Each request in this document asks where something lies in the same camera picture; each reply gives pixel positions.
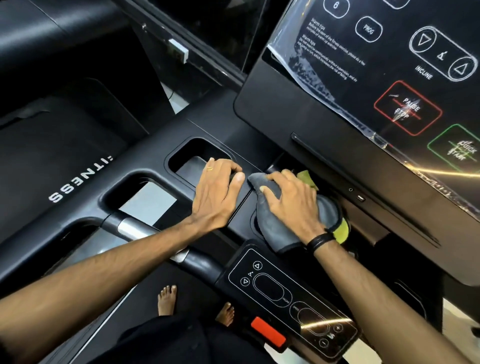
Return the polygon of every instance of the hand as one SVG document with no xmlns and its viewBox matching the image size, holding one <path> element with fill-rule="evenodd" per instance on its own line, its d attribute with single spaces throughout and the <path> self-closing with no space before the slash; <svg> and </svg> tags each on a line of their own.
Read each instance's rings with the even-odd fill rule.
<svg viewBox="0 0 480 364">
<path fill-rule="evenodd" d="M 267 187 L 261 186 L 270 211 L 292 230 L 304 244 L 325 233 L 325 226 L 318 219 L 317 192 L 300 181 L 289 170 L 273 172 L 267 176 L 275 181 L 282 195 L 277 199 Z"/>
<path fill-rule="evenodd" d="M 245 181 L 241 167 L 230 159 L 210 160 L 205 165 L 195 190 L 191 219 L 201 225 L 204 233 L 224 227 L 237 204 Z M 237 172 L 230 180 L 232 171 Z"/>
</svg>

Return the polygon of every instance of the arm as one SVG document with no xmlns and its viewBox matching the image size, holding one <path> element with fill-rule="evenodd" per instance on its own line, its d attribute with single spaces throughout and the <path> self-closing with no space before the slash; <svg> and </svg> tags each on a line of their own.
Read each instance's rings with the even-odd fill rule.
<svg viewBox="0 0 480 364">
<path fill-rule="evenodd" d="M 0 340 L 16 363 L 36 363 L 107 310 L 160 263 L 228 222 L 245 179 L 236 163 L 211 158 L 192 215 L 156 235 L 46 276 L 0 301 Z"/>
<path fill-rule="evenodd" d="M 314 189 L 288 170 L 275 172 L 269 179 L 278 183 L 282 190 L 278 200 L 272 191 L 262 186 L 270 210 L 304 244 L 325 232 L 325 226 L 318 219 Z M 469 363 L 450 341 L 336 241 L 322 245 L 314 255 L 385 363 Z"/>
</svg>

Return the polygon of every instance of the speed control panel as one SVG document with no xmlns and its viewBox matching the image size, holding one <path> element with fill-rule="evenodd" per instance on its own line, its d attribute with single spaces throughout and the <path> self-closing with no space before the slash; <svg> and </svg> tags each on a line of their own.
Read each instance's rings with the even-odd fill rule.
<svg viewBox="0 0 480 364">
<path fill-rule="evenodd" d="M 254 248 L 238 256 L 228 281 L 329 361 L 339 357 L 358 335 L 352 319 Z"/>
</svg>

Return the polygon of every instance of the black wristband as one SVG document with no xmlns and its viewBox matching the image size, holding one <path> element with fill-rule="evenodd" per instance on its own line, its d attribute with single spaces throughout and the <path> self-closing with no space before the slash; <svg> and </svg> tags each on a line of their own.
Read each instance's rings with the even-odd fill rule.
<svg viewBox="0 0 480 364">
<path fill-rule="evenodd" d="M 316 238 L 313 238 L 307 244 L 307 250 L 313 254 L 315 250 L 320 248 L 323 244 L 331 242 L 332 240 L 335 240 L 335 236 L 331 232 L 327 231 L 322 235 L 318 235 Z"/>
</svg>

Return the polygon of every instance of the gray microfiber cloth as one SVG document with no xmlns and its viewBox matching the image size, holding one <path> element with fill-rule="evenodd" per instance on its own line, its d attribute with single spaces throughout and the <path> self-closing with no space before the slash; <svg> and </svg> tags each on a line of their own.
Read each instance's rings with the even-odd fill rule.
<svg viewBox="0 0 480 364">
<path fill-rule="evenodd" d="M 280 198 L 282 191 L 278 184 L 269 181 L 265 173 L 253 173 L 248 177 L 255 192 L 257 193 L 257 221 L 267 243 L 275 253 L 283 253 L 296 246 L 301 246 L 300 239 L 270 212 L 265 195 L 260 191 L 260 186 L 267 186 L 277 198 Z M 332 228 L 341 222 L 341 213 L 338 206 L 328 197 L 318 194 L 317 204 L 321 216 L 321 222 Z"/>
</svg>

